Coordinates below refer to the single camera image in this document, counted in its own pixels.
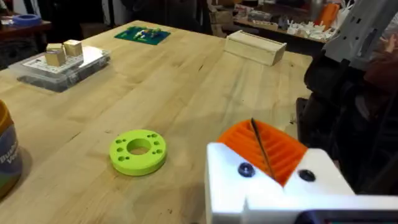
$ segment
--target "green disc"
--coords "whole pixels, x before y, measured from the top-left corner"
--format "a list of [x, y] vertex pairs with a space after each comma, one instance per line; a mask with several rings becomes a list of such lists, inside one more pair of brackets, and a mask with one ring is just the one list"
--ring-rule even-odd
[[[148, 149], [133, 154], [136, 149]], [[119, 135], [111, 144], [109, 155], [113, 167], [126, 175], [146, 175], [157, 171], [166, 161], [166, 142], [161, 135], [149, 130], [133, 130]]]

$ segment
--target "plastic container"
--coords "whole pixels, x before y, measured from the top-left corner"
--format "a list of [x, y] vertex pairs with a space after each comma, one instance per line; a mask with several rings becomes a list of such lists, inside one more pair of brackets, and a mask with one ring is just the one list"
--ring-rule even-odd
[[0, 100], [0, 198], [17, 183], [22, 173], [22, 157], [18, 149], [14, 122]]
[[67, 57], [61, 67], [49, 66], [44, 53], [10, 65], [20, 82], [48, 90], [62, 92], [105, 67], [109, 52], [96, 47], [83, 46], [83, 55]]

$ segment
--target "hole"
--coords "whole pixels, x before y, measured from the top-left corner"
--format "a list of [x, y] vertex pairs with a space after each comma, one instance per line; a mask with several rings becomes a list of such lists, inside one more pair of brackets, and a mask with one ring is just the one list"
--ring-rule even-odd
[[127, 144], [127, 151], [133, 155], [143, 155], [150, 150], [150, 142], [146, 139], [134, 139]]
[[307, 169], [299, 170], [298, 175], [307, 182], [314, 182], [317, 179], [315, 174]]

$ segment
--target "orange ribbed object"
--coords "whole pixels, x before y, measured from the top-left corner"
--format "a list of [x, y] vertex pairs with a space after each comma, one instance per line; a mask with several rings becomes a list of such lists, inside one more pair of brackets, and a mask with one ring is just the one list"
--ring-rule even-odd
[[[275, 180], [283, 186], [301, 161], [307, 147], [266, 123], [255, 122], [261, 142], [257, 140], [250, 120], [235, 124], [217, 141], [224, 143], [267, 175], [272, 177], [273, 172]], [[271, 168], [264, 154], [267, 155]]]

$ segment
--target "wooden block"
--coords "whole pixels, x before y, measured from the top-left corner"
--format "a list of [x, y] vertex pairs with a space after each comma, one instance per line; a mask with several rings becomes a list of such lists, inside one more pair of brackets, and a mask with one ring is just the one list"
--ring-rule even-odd
[[48, 50], [44, 53], [45, 60], [47, 65], [51, 66], [61, 66], [65, 63], [65, 53], [63, 50]]
[[83, 53], [81, 42], [78, 40], [68, 40], [63, 43], [67, 56], [79, 56]]
[[274, 65], [284, 55], [286, 43], [237, 31], [229, 36], [224, 50], [264, 65]]
[[47, 44], [46, 50], [63, 50], [62, 44]]

